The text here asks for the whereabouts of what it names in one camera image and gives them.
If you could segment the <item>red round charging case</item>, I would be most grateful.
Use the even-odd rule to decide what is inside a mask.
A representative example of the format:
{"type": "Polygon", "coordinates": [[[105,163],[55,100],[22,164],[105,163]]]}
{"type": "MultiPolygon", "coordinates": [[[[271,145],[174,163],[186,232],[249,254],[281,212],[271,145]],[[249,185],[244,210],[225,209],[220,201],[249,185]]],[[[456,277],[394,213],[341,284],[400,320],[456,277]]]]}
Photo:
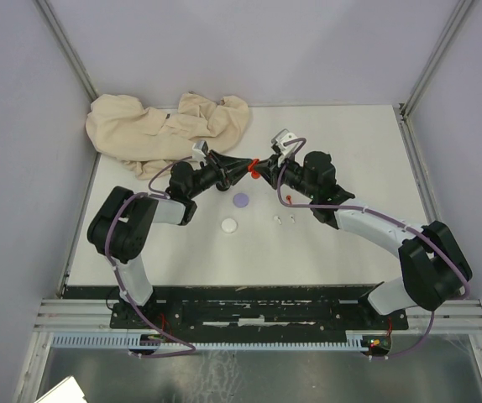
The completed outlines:
{"type": "Polygon", "coordinates": [[[256,165],[259,163],[259,159],[252,160],[251,164],[248,166],[248,172],[253,179],[259,179],[260,173],[255,169],[256,165]]]}

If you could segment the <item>black round charging case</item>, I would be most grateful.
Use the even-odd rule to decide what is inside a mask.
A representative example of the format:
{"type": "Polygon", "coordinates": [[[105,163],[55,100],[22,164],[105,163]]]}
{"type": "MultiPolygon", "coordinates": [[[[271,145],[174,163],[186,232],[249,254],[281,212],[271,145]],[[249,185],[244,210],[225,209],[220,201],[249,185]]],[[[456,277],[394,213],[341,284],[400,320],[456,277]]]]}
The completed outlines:
{"type": "Polygon", "coordinates": [[[216,188],[218,191],[225,192],[230,188],[230,185],[225,185],[223,183],[217,183],[216,188]]]}

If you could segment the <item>purple round charging case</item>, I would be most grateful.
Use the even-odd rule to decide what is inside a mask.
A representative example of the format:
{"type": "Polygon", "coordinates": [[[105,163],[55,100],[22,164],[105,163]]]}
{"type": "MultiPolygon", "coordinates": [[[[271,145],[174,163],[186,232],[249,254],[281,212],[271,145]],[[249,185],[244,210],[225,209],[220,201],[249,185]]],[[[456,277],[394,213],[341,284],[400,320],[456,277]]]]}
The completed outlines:
{"type": "Polygon", "coordinates": [[[236,208],[245,208],[249,204],[249,196],[243,192],[237,193],[233,196],[233,204],[236,208]]]}

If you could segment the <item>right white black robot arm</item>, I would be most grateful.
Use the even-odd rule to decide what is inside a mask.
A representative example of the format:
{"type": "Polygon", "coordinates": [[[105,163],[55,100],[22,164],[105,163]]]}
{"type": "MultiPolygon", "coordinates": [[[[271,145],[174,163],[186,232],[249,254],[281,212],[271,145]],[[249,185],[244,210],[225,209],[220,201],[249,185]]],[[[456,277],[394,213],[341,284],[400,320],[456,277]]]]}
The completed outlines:
{"type": "Polygon", "coordinates": [[[337,183],[329,154],[312,151],[301,164],[275,154],[254,161],[249,172],[277,191],[289,186],[309,198],[306,208],[319,222],[358,235],[398,258],[400,276],[376,285],[357,309],[365,327],[377,328],[388,314],[413,306],[435,311],[470,292],[472,270],[446,224],[410,224],[369,207],[337,183]]]}

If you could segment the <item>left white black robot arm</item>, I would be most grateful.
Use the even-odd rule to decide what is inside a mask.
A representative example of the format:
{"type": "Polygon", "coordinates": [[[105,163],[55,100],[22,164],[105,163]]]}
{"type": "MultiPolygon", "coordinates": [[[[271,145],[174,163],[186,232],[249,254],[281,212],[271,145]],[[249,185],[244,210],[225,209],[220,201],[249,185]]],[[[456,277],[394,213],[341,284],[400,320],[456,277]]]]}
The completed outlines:
{"type": "Polygon", "coordinates": [[[167,166],[169,185],[164,192],[135,193],[116,186],[87,229],[87,240],[113,267],[120,297],[127,303],[129,318],[139,327],[150,327],[158,307],[149,301],[153,286],[141,258],[149,230],[154,224],[185,226],[197,205],[194,198],[216,187],[226,191],[237,184],[253,164],[251,159],[207,151],[195,169],[187,158],[167,166]]]}

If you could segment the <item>white round charging case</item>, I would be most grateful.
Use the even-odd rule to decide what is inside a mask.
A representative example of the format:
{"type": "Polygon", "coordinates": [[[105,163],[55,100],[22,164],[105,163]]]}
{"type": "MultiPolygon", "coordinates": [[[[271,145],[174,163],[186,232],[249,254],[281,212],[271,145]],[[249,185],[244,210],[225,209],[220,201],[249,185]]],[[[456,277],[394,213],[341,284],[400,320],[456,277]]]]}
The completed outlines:
{"type": "Polygon", "coordinates": [[[238,223],[235,219],[227,217],[222,220],[221,229],[227,234],[235,233],[238,229],[238,223]]]}

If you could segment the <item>beige crumpled cloth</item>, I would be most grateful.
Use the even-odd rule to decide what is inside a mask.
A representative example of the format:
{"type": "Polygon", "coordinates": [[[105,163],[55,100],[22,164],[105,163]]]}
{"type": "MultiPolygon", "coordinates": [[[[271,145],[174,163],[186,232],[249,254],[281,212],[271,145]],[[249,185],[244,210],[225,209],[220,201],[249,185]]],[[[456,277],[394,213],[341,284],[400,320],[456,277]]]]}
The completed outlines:
{"type": "Polygon", "coordinates": [[[91,104],[85,129],[98,153],[145,181],[168,163],[190,156],[199,140],[219,153],[230,150],[243,137],[249,119],[247,102],[236,96],[214,102],[186,92],[177,111],[168,113],[144,107],[136,97],[104,94],[91,104]]]}

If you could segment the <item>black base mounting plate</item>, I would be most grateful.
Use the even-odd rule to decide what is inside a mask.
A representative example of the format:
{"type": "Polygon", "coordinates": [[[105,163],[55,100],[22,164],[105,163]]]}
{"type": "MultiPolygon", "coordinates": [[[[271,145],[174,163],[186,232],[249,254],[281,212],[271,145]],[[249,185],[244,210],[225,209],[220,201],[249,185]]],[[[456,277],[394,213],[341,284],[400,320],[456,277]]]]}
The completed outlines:
{"type": "Polygon", "coordinates": [[[367,291],[364,285],[159,286],[139,312],[120,301],[113,313],[131,322],[150,320],[189,343],[341,343],[347,325],[377,328],[404,313],[377,314],[362,299],[367,291]],[[260,315],[293,323],[263,330],[203,324],[260,315]]]}

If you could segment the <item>control box with leds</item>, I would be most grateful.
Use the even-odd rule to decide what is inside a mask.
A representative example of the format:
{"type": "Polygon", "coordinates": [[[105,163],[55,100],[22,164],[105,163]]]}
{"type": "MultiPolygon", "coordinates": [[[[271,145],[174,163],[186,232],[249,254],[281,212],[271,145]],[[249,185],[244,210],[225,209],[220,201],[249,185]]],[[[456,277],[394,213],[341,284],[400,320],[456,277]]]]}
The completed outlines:
{"type": "Polygon", "coordinates": [[[367,354],[369,356],[386,356],[391,350],[391,338],[388,336],[369,336],[367,338],[367,354]]]}

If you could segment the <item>white sheet corner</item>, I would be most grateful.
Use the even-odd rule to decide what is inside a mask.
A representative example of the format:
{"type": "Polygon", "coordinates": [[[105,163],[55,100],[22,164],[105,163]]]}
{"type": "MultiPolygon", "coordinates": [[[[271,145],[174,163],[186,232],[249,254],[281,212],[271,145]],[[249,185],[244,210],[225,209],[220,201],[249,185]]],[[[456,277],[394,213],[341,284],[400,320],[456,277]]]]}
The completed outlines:
{"type": "Polygon", "coordinates": [[[87,400],[76,379],[68,376],[35,403],[87,403],[87,400]]]}

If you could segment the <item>right aluminium corner post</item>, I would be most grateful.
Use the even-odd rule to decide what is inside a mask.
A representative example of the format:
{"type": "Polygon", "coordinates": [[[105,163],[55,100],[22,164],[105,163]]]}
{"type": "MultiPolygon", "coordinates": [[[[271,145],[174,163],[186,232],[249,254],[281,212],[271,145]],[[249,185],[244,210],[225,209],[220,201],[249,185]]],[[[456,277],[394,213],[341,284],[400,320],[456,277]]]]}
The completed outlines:
{"type": "Polygon", "coordinates": [[[421,74],[411,89],[409,97],[400,105],[399,110],[403,121],[406,121],[417,109],[431,80],[442,65],[444,58],[448,54],[453,42],[457,39],[459,32],[464,27],[476,4],[477,1],[475,0],[459,0],[453,7],[426,64],[422,68],[421,74]]]}

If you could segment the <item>aluminium corner post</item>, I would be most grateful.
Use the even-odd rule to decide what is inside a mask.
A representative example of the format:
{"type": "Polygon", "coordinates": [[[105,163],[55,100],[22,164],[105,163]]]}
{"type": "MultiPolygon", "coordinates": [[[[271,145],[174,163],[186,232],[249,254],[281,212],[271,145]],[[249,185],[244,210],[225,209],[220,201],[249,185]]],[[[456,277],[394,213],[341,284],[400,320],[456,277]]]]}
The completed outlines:
{"type": "Polygon", "coordinates": [[[51,1],[33,0],[32,3],[37,8],[40,16],[53,35],[55,42],[59,46],[61,53],[79,81],[88,100],[90,102],[95,101],[99,96],[98,91],[93,85],[92,79],[83,64],[81,57],[78,55],[76,48],[71,43],[69,35],[65,31],[60,18],[56,15],[55,8],[51,4],[51,1]]]}
{"type": "Polygon", "coordinates": [[[457,39],[459,32],[464,27],[476,4],[477,1],[475,0],[459,0],[453,7],[426,64],[422,68],[421,74],[411,89],[409,97],[400,105],[399,110],[403,121],[406,121],[417,109],[431,80],[442,65],[444,58],[448,54],[453,42],[457,39]]]}

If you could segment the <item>aluminium frame rail front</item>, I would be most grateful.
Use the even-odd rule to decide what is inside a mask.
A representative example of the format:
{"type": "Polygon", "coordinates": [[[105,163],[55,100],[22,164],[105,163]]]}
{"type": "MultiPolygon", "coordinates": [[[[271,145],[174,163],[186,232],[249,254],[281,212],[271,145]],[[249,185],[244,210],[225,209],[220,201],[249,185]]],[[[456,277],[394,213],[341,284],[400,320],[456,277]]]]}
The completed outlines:
{"type": "MultiPolygon", "coordinates": [[[[429,324],[430,313],[422,308],[408,308],[397,318],[386,320],[377,328],[354,328],[347,325],[347,334],[392,334],[418,335],[423,333],[429,324]]],[[[263,330],[267,327],[283,328],[292,321],[269,320],[262,315],[254,318],[234,318],[221,322],[205,321],[203,324],[211,328],[243,327],[263,330]]],[[[34,328],[38,331],[67,332],[114,332],[127,330],[136,332],[149,326],[139,319],[131,322],[121,320],[112,313],[103,300],[43,300],[35,319],[34,328]]],[[[431,327],[433,335],[482,335],[482,306],[479,301],[455,301],[443,304],[438,308],[431,327]]]]}

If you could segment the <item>left aluminium corner post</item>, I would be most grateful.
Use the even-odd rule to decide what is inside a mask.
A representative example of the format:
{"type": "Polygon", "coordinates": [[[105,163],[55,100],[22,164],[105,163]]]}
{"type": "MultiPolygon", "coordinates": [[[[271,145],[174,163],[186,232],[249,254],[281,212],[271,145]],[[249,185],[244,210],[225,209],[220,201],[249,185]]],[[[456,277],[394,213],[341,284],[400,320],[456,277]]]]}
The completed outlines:
{"type": "Polygon", "coordinates": [[[92,79],[83,64],[81,57],[78,55],[76,48],[71,43],[69,35],[65,31],[60,18],[56,15],[55,8],[51,4],[51,1],[33,0],[32,3],[37,8],[40,16],[53,35],[55,42],[59,46],[61,53],[79,81],[88,100],[90,102],[95,101],[99,96],[98,91],[93,85],[92,79]]]}

